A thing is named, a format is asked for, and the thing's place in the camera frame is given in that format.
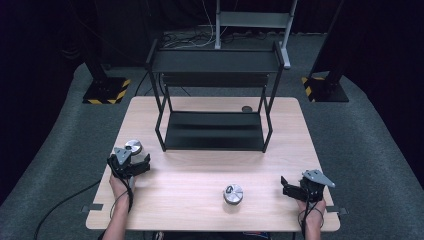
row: shelf rack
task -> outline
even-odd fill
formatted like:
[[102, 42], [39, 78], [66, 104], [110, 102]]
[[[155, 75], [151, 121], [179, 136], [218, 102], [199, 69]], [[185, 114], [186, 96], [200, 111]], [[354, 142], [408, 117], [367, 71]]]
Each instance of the shelf rack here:
[[[155, 131], [163, 151], [266, 151], [272, 134], [270, 112], [284, 69], [278, 42], [269, 50], [182, 50], [159, 49], [155, 40], [145, 66], [159, 109]], [[162, 100], [155, 74], [159, 74], [164, 84]], [[271, 74], [275, 79], [268, 97], [266, 88]], [[257, 109], [248, 111], [181, 111], [172, 105], [171, 87], [258, 88], [261, 94]], [[170, 115], [164, 140], [159, 128], [166, 103]], [[268, 124], [266, 139], [261, 123], [262, 109]]]

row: yellow and black striped tape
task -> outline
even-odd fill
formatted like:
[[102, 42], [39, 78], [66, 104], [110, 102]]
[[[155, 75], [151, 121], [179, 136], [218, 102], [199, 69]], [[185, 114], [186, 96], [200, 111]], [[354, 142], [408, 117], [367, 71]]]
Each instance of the yellow and black striped tape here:
[[[314, 78], [315, 80], [325, 80], [324, 78]], [[314, 96], [314, 92], [312, 91], [312, 88], [310, 86], [310, 83], [308, 81], [309, 79], [307, 77], [302, 77], [302, 83], [303, 86], [305, 87], [305, 91], [306, 91], [306, 96], [308, 97], [310, 102], [315, 102], [315, 96]]]
[[127, 92], [128, 85], [130, 85], [131, 80], [127, 79], [122, 83], [121, 90], [117, 94], [116, 98], [109, 98], [109, 99], [100, 99], [100, 98], [93, 98], [93, 99], [84, 99], [83, 103], [90, 103], [90, 104], [117, 104], [122, 101], [122, 98], [124, 98], [125, 93]]

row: cylindrical object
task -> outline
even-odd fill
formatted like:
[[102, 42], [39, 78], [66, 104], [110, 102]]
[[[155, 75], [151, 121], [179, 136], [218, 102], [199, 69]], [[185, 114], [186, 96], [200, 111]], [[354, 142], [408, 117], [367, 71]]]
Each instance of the cylindrical object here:
[[239, 204], [243, 199], [243, 189], [237, 184], [228, 185], [224, 190], [224, 199], [228, 204]]
[[125, 149], [131, 150], [131, 155], [137, 155], [143, 150], [143, 146], [139, 140], [129, 140], [125, 143]]

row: shelf tier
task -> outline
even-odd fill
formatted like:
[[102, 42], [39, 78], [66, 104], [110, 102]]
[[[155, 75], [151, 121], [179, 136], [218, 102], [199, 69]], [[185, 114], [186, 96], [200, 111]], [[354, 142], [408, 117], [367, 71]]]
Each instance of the shelf tier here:
[[258, 112], [171, 113], [167, 149], [262, 151], [264, 137]]
[[221, 12], [221, 26], [286, 28], [289, 13]]

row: person's hand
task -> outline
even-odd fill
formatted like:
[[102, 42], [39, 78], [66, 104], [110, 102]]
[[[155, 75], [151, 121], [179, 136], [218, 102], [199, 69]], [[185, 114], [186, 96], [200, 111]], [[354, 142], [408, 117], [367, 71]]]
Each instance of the person's hand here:
[[[306, 203], [300, 200], [296, 200], [299, 207], [299, 219], [303, 219], [303, 214], [305, 214]], [[317, 202], [315, 208], [306, 217], [306, 226], [305, 226], [305, 239], [306, 240], [317, 240], [321, 239], [321, 225], [323, 224], [323, 215], [326, 207], [326, 202], [324, 199]]]

